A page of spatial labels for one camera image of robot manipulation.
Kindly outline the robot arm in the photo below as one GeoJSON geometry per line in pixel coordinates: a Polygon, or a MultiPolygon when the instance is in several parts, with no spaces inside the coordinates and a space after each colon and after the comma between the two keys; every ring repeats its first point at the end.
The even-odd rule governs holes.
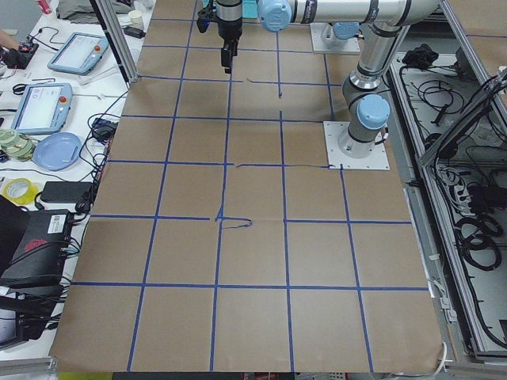
{"type": "Polygon", "coordinates": [[[269,32],[289,25],[317,27],[319,40],[330,50],[364,37],[356,68],[342,88],[350,111],[345,141],[370,146],[390,115],[389,106],[376,94],[382,76],[411,25],[437,7],[436,1],[258,1],[257,18],[269,32]]]}

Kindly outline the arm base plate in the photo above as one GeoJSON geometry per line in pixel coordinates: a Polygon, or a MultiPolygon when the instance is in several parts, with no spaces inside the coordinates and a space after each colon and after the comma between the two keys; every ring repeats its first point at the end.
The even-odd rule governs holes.
{"type": "Polygon", "coordinates": [[[311,24],[313,51],[323,54],[359,55],[358,22],[311,24]]]}
{"type": "Polygon", "coordinates": [[[349,135],[349,122],[323,123],[328,166],[345,170],[389,170],[390,165],[381,133],[374,142],[357,142],[349,135]]]}

